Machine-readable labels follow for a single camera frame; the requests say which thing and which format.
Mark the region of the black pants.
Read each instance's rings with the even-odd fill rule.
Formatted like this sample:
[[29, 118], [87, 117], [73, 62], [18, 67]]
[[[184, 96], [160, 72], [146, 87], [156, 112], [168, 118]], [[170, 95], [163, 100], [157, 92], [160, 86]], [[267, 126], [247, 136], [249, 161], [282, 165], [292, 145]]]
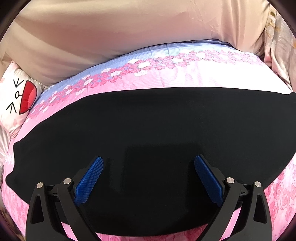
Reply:
[[14, 144], [7, 185], [29, 202], [38, 182], [73, 178], [97, 156], [103, 171], [79, 209], [97, 233], [167, 235], [218, 211], [195, 171], [203, 155], [225, 176], [267, 187], [295, 154], [295, 94], [159, 88], [84, 97]]

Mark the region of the bunny face pillow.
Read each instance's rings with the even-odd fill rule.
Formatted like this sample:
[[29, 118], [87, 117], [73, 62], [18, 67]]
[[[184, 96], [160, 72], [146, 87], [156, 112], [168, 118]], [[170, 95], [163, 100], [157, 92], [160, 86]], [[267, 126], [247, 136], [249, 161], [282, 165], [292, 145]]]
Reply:
[[45, 85], [30, 78], [14, 61], [1, 78], [1, 127], [15, 137]]

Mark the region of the beige padded headboard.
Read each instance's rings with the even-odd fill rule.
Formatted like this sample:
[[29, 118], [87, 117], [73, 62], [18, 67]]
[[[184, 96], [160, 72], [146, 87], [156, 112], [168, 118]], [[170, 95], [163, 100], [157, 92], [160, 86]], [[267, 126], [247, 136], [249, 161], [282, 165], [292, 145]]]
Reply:
[[267, 1], [31, 1], [1, 40], [11, 61], [52, 85], [158, 44], [216, 39], [261, 54]]

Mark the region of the pink rose bed sheet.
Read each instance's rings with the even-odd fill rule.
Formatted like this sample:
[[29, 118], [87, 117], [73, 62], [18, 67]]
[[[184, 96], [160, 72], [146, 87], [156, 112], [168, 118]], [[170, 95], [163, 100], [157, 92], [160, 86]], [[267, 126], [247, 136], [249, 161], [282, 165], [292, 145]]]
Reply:
[[[15, 166], [13, 147], [16, 142], [42, 121], [87, 96], [115, 91], [181, 87], [294, 93], [256, 55], [215, 41], [148, 47], [99, 64], [53, 85], [32, 106], [18, 135], [10, 143], [4, 163], [3, 201], [20, 232], [26, 232], [30, 201], [23, 201], [6, 183], [6, 177]], [[279, 240], [295, 217], [295, 154], [278, 177], [263, 187], [263, 190], [271, 217], [272, 240]], [[56, 208], [67, 236], [77, 240], [59, 202]], [[230, 236], [239, 213], [239, 208], [234, 211], [221, 240]], [[94, 231], [101, 240], [195, 240], [209, 222], [167, 235], [133, 237]]]

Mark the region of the grey floral blanket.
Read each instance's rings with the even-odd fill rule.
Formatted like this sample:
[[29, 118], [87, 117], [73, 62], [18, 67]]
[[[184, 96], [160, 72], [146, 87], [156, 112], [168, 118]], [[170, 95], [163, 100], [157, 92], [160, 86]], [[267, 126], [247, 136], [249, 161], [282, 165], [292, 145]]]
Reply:
[[273, 6], [269, 8], [264, 35], [264, 63], [295, 91], [295, 37]]

